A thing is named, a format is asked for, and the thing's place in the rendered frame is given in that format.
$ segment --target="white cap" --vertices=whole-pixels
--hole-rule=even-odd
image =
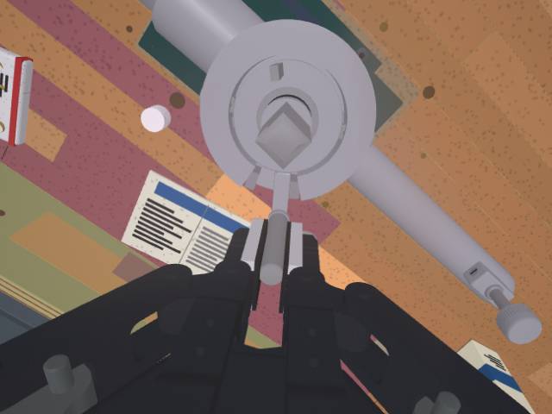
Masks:
[[[171,114],[161,105],[154,105],[141,113],[141,124],[149,132],[159,132],[171,123]]]

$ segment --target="blue stripe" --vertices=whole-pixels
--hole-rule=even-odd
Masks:
[[[161,182],[157,183],[157,187],[155,187],[155,194],[169,200],[171,203],[179,205],[183,209],[191,211],[193,214],[197,214],[200,217],[202,217],[205,210],[207,210],[207,206],[205,204],[199,203],[193,198],[190,198],[185,194],[182,194],[180,191],[174,190]]]
[[[237,221],[232,220],[231,218],[228,218],[211,208],[207,209],[204,219],[208,222],[216,224],[218,227],[221,227],[229,231],[230,233],[234,233],[236,230],[241,229],[242,227],[246,227],[243,224],[240,224]]]
[[[497,380],[498,382],[501,382],[505,386],[509,386],[510,388],[513,388],[516,391],[522,392],[521,388],[519,388],[518,383],[513,379],[513,377],[511,377],[507,373],[503,373],[502,371],[499,371],[497,368],[489,364],[485,364],[483,367],[480,368],[479,371],[491,381]]]

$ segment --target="diamond-shaped block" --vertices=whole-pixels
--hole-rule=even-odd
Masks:
[[[262,127],[255,142],[286,168],[311,144],[311,127],[289,103],[284,103]]]

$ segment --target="wooden floor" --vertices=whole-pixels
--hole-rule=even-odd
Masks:
[[[527,345],[509,343],[494,322],[497,310],[347,182],[292,204],[292,220],[317,235],[330,284],[366,281],[453,350],[471,339],[495,350],[535,412],[552,412],[552,2],[324,2],[422,92],[375,145],[513,275],[513,302],[532,308],[543,332]],[[266,217],[271,191],[251,192],[223,174],[204,143],[197,96],[136,46],[150,19],[137,0],[0,0],[0,45],[32,57],[35,69],[27,145],[10,147],[2,163],[113,242],[152,169],[243,218]],[[425,97],[430,86],[435,94]],[[186,98],[180,110],[169,104],[175,92]],[[172,114],[170,128],[155,135],[140,124],[154,104]],[[34,227],[25,240],[41,227],[38,219],[26,219]],[[23,246],[23,234],[9,238],[22,229],[3,233],[1,243]],[[93,251],[112,267],[131,251],[107,249]],[[0,265],[3,292],[40,296],[41,282],[16,279],[7,266]],[[78,281],[83,300],[116,286],[104,272],[101,288]],[[263,289],[266,308],[251,326],[281,343],[278,295]],[[50,300],[53,317],[73,306],[54,309]]]

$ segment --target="red and white box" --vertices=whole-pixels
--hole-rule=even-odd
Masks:
[[[0,140],[25,142],[33,60],[0,47]]]

